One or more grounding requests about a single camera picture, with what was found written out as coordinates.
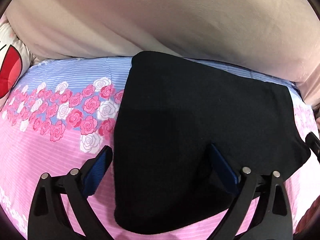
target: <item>pillow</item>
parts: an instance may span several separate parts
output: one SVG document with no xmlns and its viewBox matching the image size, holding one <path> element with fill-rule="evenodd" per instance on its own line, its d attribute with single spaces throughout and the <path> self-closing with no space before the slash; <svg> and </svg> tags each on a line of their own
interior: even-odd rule
<svg viewBox="0 0 320 240">
<path fill-rule="evenodd" d="M 298 82 L 320 102 L 320 21 L 307 0 L 13 0 L 7 17 L 37 56 L 214 59 Z"/>
<path fill-rule="evenodd" d="M 27 71 L 33 60 L 29 49 L 18 39 L 7 18 L 0 19 L 0 110 L 10 89 Z"/>
</svg>

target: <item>white pillow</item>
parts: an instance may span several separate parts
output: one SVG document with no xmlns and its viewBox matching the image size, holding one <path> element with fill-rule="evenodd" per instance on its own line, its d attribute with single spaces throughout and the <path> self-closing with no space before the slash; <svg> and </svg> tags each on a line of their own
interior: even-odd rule
<svg viewBox="0 0 320 240">
<path fill-rule="evenodd" d="M 7 18 L 0 19 L 0 110 L 6 102 L 10 89 L 27 71 L 34 56 L 18 39 Z"/>
</svg>

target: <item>bedsheet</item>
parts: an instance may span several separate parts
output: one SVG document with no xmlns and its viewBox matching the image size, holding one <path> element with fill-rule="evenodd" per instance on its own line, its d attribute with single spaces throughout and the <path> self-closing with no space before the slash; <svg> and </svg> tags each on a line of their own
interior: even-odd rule
<svg viewBox="0 0 320 240">
<path fill-rule="evenodd" d="M 302 139 L 310 131 L 318 134 L 312 109 L 303 103 L 293 83 L 233 65 L 197 62 L 286 86 Z M 94 157 L 103 145 L 112 147 L 113 127 L 130 68 L 130 57 L 46 60 L 31 67 L 12 90 L 0 112 L 0 205 L 26 238 L 29 209 L 40 175 L 66 174 Z M 187 85 L 196 83 L 190 80 Z M 295 229 L 320 195 L 320 165 L 315 155 L 286 181 L 286 188 Z M 116 240 L 206 239 L 225 214 L 224 211 L 172 232 L 142 236 L 116 224 L 114 198 L 111 167 L 88 201 Z M 73 228 L 81 233 L 65 196 L 63 201 Z M 248 228 L 256 205 L 257 199 L 252 201 L 239 232 Z"/>
</svg>

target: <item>silver rivet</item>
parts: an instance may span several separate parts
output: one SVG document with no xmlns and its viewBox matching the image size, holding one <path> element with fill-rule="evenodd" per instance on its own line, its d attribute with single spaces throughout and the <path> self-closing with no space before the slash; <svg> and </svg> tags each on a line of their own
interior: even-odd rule
<svg viewBox="0 0 320 240">
<path fill-rule="evenodd" d="M 44 174 L 41 175 L 41 179 L 46 179 L 47 177 L 49 177 L 48 173 L 44 173 Z"/>
<path fill-rule="evenodd" d="M 279 171 L 274 171 L 272 174 L 273 174 L 273 176 L 275 176 L 276 178 L 279 178 L 279 177 L 280 177 L 280 172 L 279 172 Z"/>
<path fill-rule="evenodd" d="M 242 168 L 243 173 L 245 174 L 250 174 L 251 173 L 251 169 L 249 167 L 243 167 Z"/>
<path fill-rule="evenodd" d="M 79 173 L 79 169 L 72 169 L 71 171 L 70 171 L 70 174 L 71 175 L 77 175 Z"/>
</svg>

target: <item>folded black fabric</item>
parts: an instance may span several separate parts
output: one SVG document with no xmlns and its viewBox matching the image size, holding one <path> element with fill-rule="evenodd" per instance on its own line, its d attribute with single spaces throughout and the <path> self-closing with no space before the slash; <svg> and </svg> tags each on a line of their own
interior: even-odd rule
<svg viewBox="0 0 320 240">
<path fill-rule="evenodd" d="M 287 87 L 156 52 L 132 59 L 114 133 L 117 223 L 156 234 L 229 207 L 206 146 L 289 178 L 310 157 Z"/>
</svg>

